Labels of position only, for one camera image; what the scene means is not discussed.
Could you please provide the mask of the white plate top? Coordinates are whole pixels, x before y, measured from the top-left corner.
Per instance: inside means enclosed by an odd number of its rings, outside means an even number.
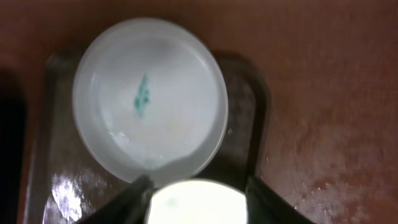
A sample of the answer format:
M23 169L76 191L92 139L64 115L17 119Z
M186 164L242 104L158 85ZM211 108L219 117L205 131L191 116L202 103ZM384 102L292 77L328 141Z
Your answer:
M169 21L102 32L76 70L73 116L86 148L117 178L165 185L201 172L221 146L228 94L213 54Z

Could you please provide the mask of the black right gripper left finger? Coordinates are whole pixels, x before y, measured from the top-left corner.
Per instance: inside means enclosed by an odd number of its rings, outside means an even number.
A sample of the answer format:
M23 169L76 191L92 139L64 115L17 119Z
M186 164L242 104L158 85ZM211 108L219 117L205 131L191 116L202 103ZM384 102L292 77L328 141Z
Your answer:
M80 220L79 224L144 223L144 216L154 194L154 183L146 175L134 180L105 206Z

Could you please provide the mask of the white plate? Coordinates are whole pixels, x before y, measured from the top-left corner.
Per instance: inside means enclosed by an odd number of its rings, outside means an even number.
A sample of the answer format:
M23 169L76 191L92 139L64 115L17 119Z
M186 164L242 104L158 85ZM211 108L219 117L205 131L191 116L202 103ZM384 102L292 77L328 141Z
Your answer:
M169 21L102 32L76 70L73 116L86 148L117 178L165 185L201 172L221 146L228 94L213 54Z
M246 196L206 179L169 184L153 194L146 224L247 224Z

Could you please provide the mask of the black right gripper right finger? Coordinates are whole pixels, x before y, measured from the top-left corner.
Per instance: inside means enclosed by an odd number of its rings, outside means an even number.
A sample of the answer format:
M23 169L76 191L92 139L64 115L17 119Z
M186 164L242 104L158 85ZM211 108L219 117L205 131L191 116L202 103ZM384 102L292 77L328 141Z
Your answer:
M248 224L314 224L255 176L248 178L245 195Z

